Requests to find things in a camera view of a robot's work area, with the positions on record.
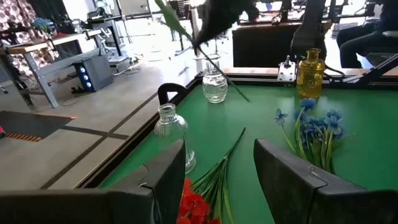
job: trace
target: bottle neck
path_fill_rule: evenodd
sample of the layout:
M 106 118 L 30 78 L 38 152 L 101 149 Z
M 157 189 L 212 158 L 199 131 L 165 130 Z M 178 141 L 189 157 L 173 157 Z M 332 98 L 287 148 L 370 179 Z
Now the bottle neck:
M 161 105 L 157 112 L 160 115 L 160 122 L 171 122 L 177 119 L 177 114 L 175 113 L 175 105 L 172 103 L 166 103 Z
M 307 60 L 316 60 L 319 59 L 319 49 L 310 49 L 307 51 Z
M 217 65 L 218 68 L 220 67 L 220 62 L 218 60 L 212 60 L 212 62 L 215 65 Z M 218 74 L 220 74 L 218 69 L 211 62 L 207 61 L 206 67 L 207 67 L 208 75 L 218 75 Z

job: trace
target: green tabletop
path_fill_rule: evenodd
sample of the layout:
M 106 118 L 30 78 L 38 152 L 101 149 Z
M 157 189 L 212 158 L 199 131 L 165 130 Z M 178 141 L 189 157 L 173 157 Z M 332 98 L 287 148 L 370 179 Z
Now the green tabletop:
M 300 98 L 295 88 L 239 86 L 248 96 L 246 102 L 230 88 L 224 103 L 208 103 L 201 85 L 177 106 L 177 113 L 189 124 L 195 145 L 197 165 L 188 174 L 196 180 L 218 162 L 247 127 L 229 167 L 228 188 L 235 223 L 273 223 L 271 212 L 259 185 L 253 160 L 256 138 L 270 140 L 289 150 L 275 111 L 288 113 L 287 132 L 292 133 L 295 109 Z M 398 189 L 398 92 L 370 90 L 323 90 L 315 114 L 330 109 L 343 115 L 342 125 L 355 133 L 333 155 L 338 176 L 368 189 Z M 159 153 L 152 132 L 133 153 L 104 181 L 107 187 Z M 223 223 L 228 223 L 227 216 Z

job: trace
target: jeans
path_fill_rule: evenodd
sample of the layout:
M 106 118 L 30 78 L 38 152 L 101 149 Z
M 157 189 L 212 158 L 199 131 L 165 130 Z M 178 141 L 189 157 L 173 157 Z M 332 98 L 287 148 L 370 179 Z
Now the jeans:
M 386 37 L 381 31 L 374 30 L 375 24 L 365 24 L 341 30 L 337 35 L 342 68 L 361 68 L 356 54 L 365 56 L 367 50 L 377 47 L 398 46 L 398 40 Z
M 272 4 L 271 3 L 266 3 L 267 10 L 271 11 L 272 10 Z

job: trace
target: red artificial flower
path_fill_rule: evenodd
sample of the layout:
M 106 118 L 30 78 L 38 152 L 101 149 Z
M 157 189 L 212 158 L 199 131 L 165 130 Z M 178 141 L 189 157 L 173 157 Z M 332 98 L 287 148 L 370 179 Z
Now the red artificial flower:
M 177 224 L 191 224 L 191 220 L 189 220 L 187 217 L 179 218 L 177 220 Z
M 204 221 L 205 221 L 205 216 L 193 215 L 191 217 L 191 224 L 203 224 Z
M 182 189 L 182 196 L 187 196 L 187 195 L 192 195 L 193 190 L 189 188 L 189 186 L 192 184 L 192 180 L 185 178 L 184 180 L 184 187 Z
M 184 217 L 187 214 L 188 210 L 185 209 L 180 203 L 180 207 L 178 208 L 178 217 Z
M 210 220 L 207 224 L 221 224 L 219 219 Z
M 210 208 L 200 194 L 184 196 L 181 206 L 183 209 L 191 210 L 193 216 L 205 216 Z

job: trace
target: glass bottle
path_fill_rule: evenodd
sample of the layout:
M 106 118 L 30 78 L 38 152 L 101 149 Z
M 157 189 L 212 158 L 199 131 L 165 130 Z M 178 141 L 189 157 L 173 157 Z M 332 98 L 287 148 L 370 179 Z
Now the glass bottle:
M 189 173 L 196 164 L 195 153 L 188 132 L 188 123 L 175 113 L 175 105 L 166 103 L 157 112 L 160 115 L 154 132 L 160 138 L 160 149 L 167 149 L 173 142 L 183 139 L 185 142 L 185 173 Z
M 214 63 L 220 67 L 218 60 Z M 226 78 L 212 65 L 207 62 L 207 70 L 203 76 L 203 93 L 210 103 L 221 103 L 225 100 L 228 91 L 228 84 Z
M 297 95 L 305 98 L 319 98 L 322 90 L 325 62 L 319 59 L 320 49 L 307 51 L 307 59 L 298 66 Z

